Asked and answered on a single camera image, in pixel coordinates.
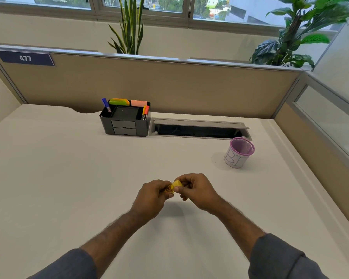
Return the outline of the person's right forearm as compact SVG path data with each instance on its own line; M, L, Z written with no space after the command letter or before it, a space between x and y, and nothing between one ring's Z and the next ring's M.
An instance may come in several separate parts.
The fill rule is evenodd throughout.
M206 209L226 227L249 261L249 279L329 279L319 265L281 238L264 232L222 198Z

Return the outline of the blue desk number label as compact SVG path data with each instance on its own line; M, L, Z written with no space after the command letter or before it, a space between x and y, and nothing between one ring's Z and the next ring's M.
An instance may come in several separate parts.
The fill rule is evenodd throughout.
M12 64L55 66L49 53L0 50L0 59Z

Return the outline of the person's right hand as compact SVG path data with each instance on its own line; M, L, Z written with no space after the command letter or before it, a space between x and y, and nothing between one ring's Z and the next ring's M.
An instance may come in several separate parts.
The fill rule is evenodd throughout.
M180 194L184 201L189 199L199 209L216 216L224 201L216 192L208 178L202 173L188 173L185 175L195 175L193 185L175 187L174 191Z

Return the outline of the person's left hand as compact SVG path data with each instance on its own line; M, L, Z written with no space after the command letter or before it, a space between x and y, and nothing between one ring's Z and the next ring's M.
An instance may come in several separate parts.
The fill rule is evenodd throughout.
M143 226L155 218L163 209L165 201L173 197L173 193L166 189L156 188L155 180L143 184L129 211L137 225Z

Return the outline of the beige desk partition panel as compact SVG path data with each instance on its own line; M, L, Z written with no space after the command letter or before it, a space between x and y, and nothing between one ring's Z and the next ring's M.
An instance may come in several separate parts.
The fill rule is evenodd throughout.
M151 103L152 112L272 118L300 68L0 45L49 53L55 66L5 63L0 79L20 103L99 112L102 98Z

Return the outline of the broad-leaf green plant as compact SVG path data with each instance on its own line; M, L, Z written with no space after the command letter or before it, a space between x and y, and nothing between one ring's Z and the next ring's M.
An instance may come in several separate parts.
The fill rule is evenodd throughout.
M329 44L329 36L318 33L322 28L347 23L349 0L278 0L290 7L282 7L266 15L284 16L285 28L279 31L278 40L259 44L250 61L252 64L301 68L315 63L310 55L296 51L301 45Z

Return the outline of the black desk organizer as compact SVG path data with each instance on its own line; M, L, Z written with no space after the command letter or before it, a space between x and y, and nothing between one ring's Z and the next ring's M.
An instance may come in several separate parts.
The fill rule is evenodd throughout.
M99 114L103 129L107 135L126 135L146 137L151 120L151 103L146 120L142 120L143 107L110 105L112 112L104 107Z

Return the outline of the person's left forearm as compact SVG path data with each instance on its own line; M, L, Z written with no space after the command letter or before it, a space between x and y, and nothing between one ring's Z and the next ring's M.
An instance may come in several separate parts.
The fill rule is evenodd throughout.
M101 279L130 237L148 222L133 210L27 279Z

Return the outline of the glass side partition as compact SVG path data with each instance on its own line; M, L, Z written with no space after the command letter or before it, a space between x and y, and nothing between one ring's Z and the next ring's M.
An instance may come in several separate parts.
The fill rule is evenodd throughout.
M332 199L349 202L349 99L302 71L272 118Z

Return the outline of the snake plant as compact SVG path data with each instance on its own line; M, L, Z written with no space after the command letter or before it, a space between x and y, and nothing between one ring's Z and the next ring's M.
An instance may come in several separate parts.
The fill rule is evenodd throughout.
M121 36L111 27L111 31L117 38L115 41L111 38L112 43L108 43L117 54L139 55L140 45L144 34L144 23L142 20L145 9L144 0L119 0L121 10Z

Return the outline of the window frame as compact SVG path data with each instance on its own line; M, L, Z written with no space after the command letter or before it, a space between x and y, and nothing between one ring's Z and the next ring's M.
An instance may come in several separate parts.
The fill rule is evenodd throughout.
M143 0L147 26L191 28L277 37L287 7L279 0ZM112 22L121 20L119 0L0 0L0 13Z

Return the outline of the pink mesh pen cup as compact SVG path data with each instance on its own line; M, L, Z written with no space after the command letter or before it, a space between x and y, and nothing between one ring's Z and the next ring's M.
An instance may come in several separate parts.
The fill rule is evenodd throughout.
M251 141L244 137L235 137L229 143L224 161L229 167L239 169L254 152L255 146Z

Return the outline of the yellow highlighter marker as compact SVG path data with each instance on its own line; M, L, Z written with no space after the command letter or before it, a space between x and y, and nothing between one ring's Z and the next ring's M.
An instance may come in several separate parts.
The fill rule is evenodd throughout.
M175 187L182 187L182 183L180 180L176 180L173 183L171 183L171 185L169 185L166 189L167 192L174 192L174 188Z

